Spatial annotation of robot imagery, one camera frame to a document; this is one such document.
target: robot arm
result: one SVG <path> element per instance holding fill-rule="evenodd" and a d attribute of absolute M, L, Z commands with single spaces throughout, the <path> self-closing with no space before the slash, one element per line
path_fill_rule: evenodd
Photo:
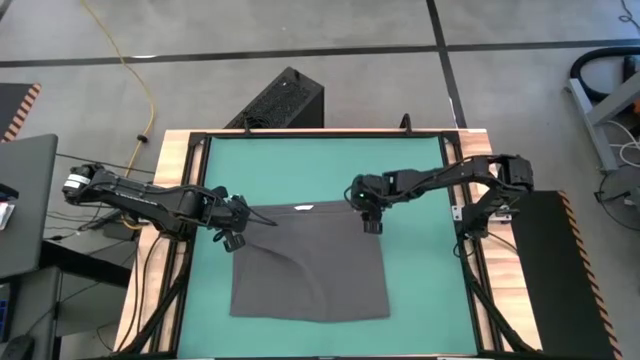
<path fill-rule="evenodd" d="M 62 192 L 72 205 L 103 202 L 134 219 L 149 220 L 161 233 L 186 241 L 192 225 L 216 228 L 214 241 L 225 239 L 228 252 L 245 244 L 244 231 L 251 210 L 242 196 L 228 194 L 224 187 L 213 190 L 185 185 L 162 188 L 124 178 L 98 164 L 71 168 Z"/>
<path fill-rule="evenodd" d="M 498 176 L 489 167 L 498 166 Z M 510 155 L 472 156 L 452 165 L 428 171 L 399 170 L 378 175 L 358 175 L 351 184 L 350 203 L 361 212 L 364 231 L 382 233 L 382 212 L 393 204 L 419 198 L 430 190 L 477 182 L 489 191 L 462 210 L 462 226 L 471 235 L 487 235 L 491 214 L 533 191 L 529 161 Z"/>

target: metal bracket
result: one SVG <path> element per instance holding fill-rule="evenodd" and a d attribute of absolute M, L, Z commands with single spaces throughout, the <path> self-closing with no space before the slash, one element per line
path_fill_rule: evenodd
<path fill-rule="evenodd" d="M 451 207 L 451 215 L 453 216 L 454 222 L 462 221 L 462 208 L 464 208 L 464 206 L 454 205 Z M 489 217 L 489 222 L 505 224 L 511 222 L 512 218 L 509 206 L 503 205 L 500 207 L 500 210 Z"/>

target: wooden table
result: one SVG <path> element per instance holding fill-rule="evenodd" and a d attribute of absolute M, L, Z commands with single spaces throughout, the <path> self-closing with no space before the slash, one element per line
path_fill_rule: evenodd
<path fill-rule="evenodd" d="M 210 134 L 232 134 L 242 133 L 244 130 L 239 129 L 225 129 L 225 130 L 169 130 L 165 133 L 164 142 L 160 151 L 160 157 L 158 160 L 158 166 L 156 168 L 156 174 L 154 178 L 154 184 L 170 187 L 178 186 L 182 182 L 183 172 L 187 163 L 187 151 L 189 145 L 189 138 L 191 133 L 210 133 Z M 254 133 L 314 133 L 314 132 L 332 132 L 332 133 L 349 133 L 349 132 L 398 132 L 402 133 L 404 129 L 261 129 L 254 130 Z M 491 154 L 491 144 L 489 143 L 489 137 L 486 130 L 483 129 L 414 129 L 414 132 L 457 132 L 460 138 L 460 147 L 462 149 L 462 156 L 471 155 L 486 155 Z M 202 152 L 202 146 L 196 146 L 194 150 L 193 163 L 191 167 L 191 174 L 189 183 L 196 183 L 198 176 L 198 169 L 200 155 Z M 454 161 L 453 146 L 447 144 L 447 155 L 450 162 Z M 486 187 L 483 185 L 470 184 L 471 198 L 473 201 L 477 201 L 482 194 L 486 191 Z M 455 189 L 456 198 L 458 204 L 462 201 L 462 191 L 460 188 Z M 489 231 L 507 240 L 509 243 L 515 246 L 513 234 L 511 232 L 510 225 L 500 225 L 491 223 L 489 225 Z M 138 309 L 140 294 L 145 291 L 144 304 L 142 306 L 142 325 L 146 322 L 148 317 L 155 310 L 159 302 L 160 288 L 164 277 L 165 264 L 167 262 L 167 255 L 169 249 L 168 240 L 160 240 L 160 243 L 156 245 L 153 253 L 148 261 L 148 270 L 145 281 L 145 286 L 142 288 L 141 280 L 145 259 L 149 257 L 149 249 L 152 243 L 156 239 L 158 233 L 151 227 L 147 226 L 142 230 L 142 234 L 139 240 L 139 251 L 137 261 L 138 266 Z M 176 252 L 176 266 L 174 266 L 173 276 L 177 274 L 179 264 L 182 261 L 181 253 L 184 252 L 184 244 L 180 245 L 181 248 Z M 483 253 L 486 261 L 487 272 L 491 283 L 491 290 L 496 306 L 511 326 L 516 330 L 525 342 L 536 349 L 540 349 L 540 339 L 538 337 L 538 330 L 536 328 L 535 320 L 533 317 L 533 311 L 531 309 L 531 303 L 529 301 L 529 295 L 527 293 L 527 287 L 522 274 L 522 268 L 520 266 L 520 260 L 518 255 L 509 249 L 507 246 L 501 244 L 496 239 L 489 236 L 483 240 Z M 120 327 L 118 329 L 118 335 L 116 337 L 116 349 L 120 347 L 120 344 L 124 343 L 126 346 L 137 334 L 137 318 L 138 314 L 133 319 L 133 328 L 124 339 L 125 334 L 132 321 L 134 304 L 136 302 L 135 297 L 135 272 L 132 272 L 132 278 L 129 282 L 129 289 L 127 291 L 127 297 L 125 299 L 124 307 L 122 310 L 122 317 L 120 318 Z M 487 350 L 492 350 L 492 338 L 489 327 L 488 318 L 482 305 L 476 299 L 476 309 L 478 309 L 478 320 L 480 333 L 483 339 L 483 347 Z M 170 334 L 173 326 L 173 319 L 175 316 L 175 301 L 169 308 L 165 315 L 165 321 L 163 321 L 163 328 L 161 332 L 161 338 L 159 343 L 160 351 L 169 350 Z"/>

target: yellow cable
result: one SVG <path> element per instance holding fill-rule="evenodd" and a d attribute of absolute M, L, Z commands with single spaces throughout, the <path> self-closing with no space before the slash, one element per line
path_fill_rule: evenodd
<path fill-rule="evenodd" d="M 116 51 L 116 54 L 118 54 L 118 58 L 120 58 L 120 62 L 122 63 L 122 66 L 124 66 L 127 70 L 129 70 L 131 74 L 133 74 L 133 76 L 136 78 L 136 80 L 138 80 L 140 85 L 142 85 L 142 88 L 144 89 L 144 92 L 147 95 L 147 100 L 149 101 L 149 110 L 150 110 L 149 122 L 147 123 L 147 127 L 142 132 L 142 135 L 147 136 L 147 134 L 149 133 L 149 130 L 151 130 L 151 127 L 153 126 L 153 122 L 156 119 L 156 104 L 155 104 L 155 101 L 153 100 L 153 95 L 151 95 L 151 90 L 149 90 L 149 87 L 147 86 L 147 84 L 145 84 L 144 80 L 142 80 L 140 75 L 138 75 L 138 73 L 135 70 L 133 70 L 131 66 L 129 66 L 127 62 L 124 60 L 124 57 L 120 53 L 120 49 L 118 48 L 118 45 L 116 45 L 116 42 L 113 40 L 113 36 L 109 32 L 109 30 L 107 30 L 107 28 L 104 26 L 104 24 L 102 24 L 100 19 L 98 19 L 98 16 L 93 12 L 89 4 L 87 4 L 86 0 L 80 0 L 80 2 L 82 3 L 82 6 L 84 6 L 84 8 L 89 12 L 93 20 L 96 21 L 96 24 L 100 26 L 100 29 L 102 29 L 102 32 L 109 39 L 111 46 Z M 129 173 L 131 172 L 133 163 L 136 160 L 136 156 L 138 156 L 138 151 L 140 150 L 141 144 L 142 144 L 142 141 L 138 140 L 138 143 L 136 144 L 136 148 L 133 151 L 133 155 L 131 155 L 131 159 L 129 160 L 129 165 L 127 165 L 127 170 L 124 173 L 125 177 L 129 177 Z"/>

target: black box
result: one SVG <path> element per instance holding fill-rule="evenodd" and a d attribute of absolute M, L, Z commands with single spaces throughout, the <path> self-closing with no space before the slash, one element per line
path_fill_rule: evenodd
<path fill-rule="evenodd" d="M 225 129 L 323 128 L 324 87 L 287 67 Z"/>

